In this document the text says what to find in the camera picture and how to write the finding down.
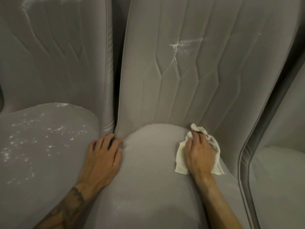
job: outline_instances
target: wet seat cushion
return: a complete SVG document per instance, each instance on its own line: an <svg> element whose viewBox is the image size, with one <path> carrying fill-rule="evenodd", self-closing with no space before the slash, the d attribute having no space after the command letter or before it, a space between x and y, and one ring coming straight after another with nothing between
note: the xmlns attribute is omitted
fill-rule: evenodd
<svg viewBox="0 0 305 229"><path fill-rule="evenodd" d="M191 177L173 171L187 131L152 124L129 135L120 172L98 196L84 228L208 228ZM221 165L226 175L215 176L219 188L243 227L249 228L238 181Z"/></svg>
<svg viewBox="0 0 305 229"><path fill-rule="evenodd" d="M95 115L71 104L43 104L0 118L0 228L32 228L77 180Z"/></svg>
<svg viewBox="0 0 305 229"><path fill-rule="evenodd" d="M264 147L250 163L250 190L261 228L305 226L305 153Z"/></svg>

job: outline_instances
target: cloth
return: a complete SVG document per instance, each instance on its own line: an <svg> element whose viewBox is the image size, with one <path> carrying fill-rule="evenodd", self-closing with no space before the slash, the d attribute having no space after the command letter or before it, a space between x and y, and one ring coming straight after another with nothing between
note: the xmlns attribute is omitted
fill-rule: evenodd
<svg viewBox="0 0 305 229"><path fill-rule="evenodd" d="M215 151L215 163L214 163L214 167L212 169L211 173L217 174L217 175L221 175L224 174L221 166L220 166L220 147L217 143L217 141L215 140L214 137L212 137L211 135L209 135L207 133L207 131L203 128L203 127L197 127L195 124L191 124L191 129L193 131L197 131L197 132L201 132L204 135L206 135L206 138L208 140L208 142L210 143L210 145L213 147L214 151ZM177 155L176 155L176 168L175 168L175 172L176 173L181 173L181 174L188 174L189 170L185 165L185 161L184 161L184 147L185 147L185 143L188 141L189 138L193 138L192 132L189 131L185 137L185 140L180 142L178 151L177 151Z"/></svg>

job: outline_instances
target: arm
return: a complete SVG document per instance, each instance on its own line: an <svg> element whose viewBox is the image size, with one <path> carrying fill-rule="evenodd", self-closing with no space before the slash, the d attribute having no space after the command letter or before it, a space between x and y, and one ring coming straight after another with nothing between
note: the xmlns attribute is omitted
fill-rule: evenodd
<svg viewBox="0 0 305 229"><path fill-rule="evenodd" d="M192 132L185 146L185 162L200 188L213 229L242 229L211 174L215 154L202 133Z"/></svg>
<svg viewBox="0 0 305 229"><path fill-rule="evenodd" d="M118 149L122 143L121 139L116 139L108 149L113 137L114 134L109 134L89 144L77 183L34 229L72 228L89 202L102 188L110 184L118 173L122 161L122 149Z"/></svg>

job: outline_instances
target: gray leather seat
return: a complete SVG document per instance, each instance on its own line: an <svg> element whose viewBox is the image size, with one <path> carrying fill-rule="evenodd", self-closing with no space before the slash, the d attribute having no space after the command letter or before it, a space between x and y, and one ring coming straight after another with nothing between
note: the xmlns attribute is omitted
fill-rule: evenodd
<svg viewBox="0 0 305 229"><path fill-rule="evenodd" d="M243 181L248 183L247 201L260 228L301 229L305 225L305 54L279 88L277 99L267 108L272 116L275 110L274 116L260 119L243 154Z"/></svg>
<svg viewBox="0 0 305 229"><path fill-rule="evenodd" d="M32 228L113 132L111 0L0 0L0 228Z"/></svg>
<svg viewBox="0 0 305 229"><path fill-rule="evenodd" d="M253 223L240 183L245 146L281 72L302 0L132 0L116 134L120 173L85 228L207 228L189 176L173 172L196 123L219 142L219 187L244 228Z"/></svg>

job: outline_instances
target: hand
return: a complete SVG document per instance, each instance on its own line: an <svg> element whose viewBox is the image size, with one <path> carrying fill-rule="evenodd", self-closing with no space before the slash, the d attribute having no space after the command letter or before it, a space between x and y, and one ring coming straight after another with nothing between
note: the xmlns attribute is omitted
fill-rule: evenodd
<svg viewBox="0 0 305 229"><path fill-rule="evenodd" d="M213 178L211 171L214 167L215 154L206 136L192 131L193 139L189 138L185 145L185 163L197 181Z"/></svg>
<svg viewBox="0 0 305 229"><path fill-rule="evenodd" d="M123 141L120 138L114 140L108 149L113 137L112 133L89 144L85 162L75 185L86 200L94 198L119 172L122 149L118 149L118 146Z"/></svg>

